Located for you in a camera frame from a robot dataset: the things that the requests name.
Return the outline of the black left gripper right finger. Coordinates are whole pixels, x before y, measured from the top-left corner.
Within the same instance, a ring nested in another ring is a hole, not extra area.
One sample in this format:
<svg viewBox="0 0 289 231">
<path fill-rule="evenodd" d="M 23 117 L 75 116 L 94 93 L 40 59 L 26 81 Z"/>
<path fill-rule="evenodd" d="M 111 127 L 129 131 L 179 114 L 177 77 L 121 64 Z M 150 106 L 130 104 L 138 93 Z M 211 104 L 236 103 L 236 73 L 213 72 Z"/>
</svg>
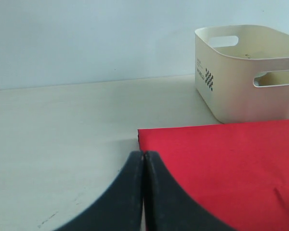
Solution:
<svg viewBox="0 0 289 231">
<path fill-rule="evenodd" d="M 144 216 L 147 231 L 232 231 L 194 201 L 157 152 L 144 153 Z"/>
</svg>

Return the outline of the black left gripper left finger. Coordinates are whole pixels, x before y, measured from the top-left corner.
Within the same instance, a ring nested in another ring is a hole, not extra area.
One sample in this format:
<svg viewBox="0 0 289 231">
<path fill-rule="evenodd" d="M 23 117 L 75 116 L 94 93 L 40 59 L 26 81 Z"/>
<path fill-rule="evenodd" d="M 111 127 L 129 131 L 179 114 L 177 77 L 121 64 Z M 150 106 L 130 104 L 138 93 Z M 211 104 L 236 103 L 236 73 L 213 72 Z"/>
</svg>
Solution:
<svg viewBox="0 0 289 231">
<path fill-rule="evenodd" d="M 142 222 L 144 154 L 133 151 L 115 180 L 88 208 L 58 231 L 139 231 Z"/>
</svg>

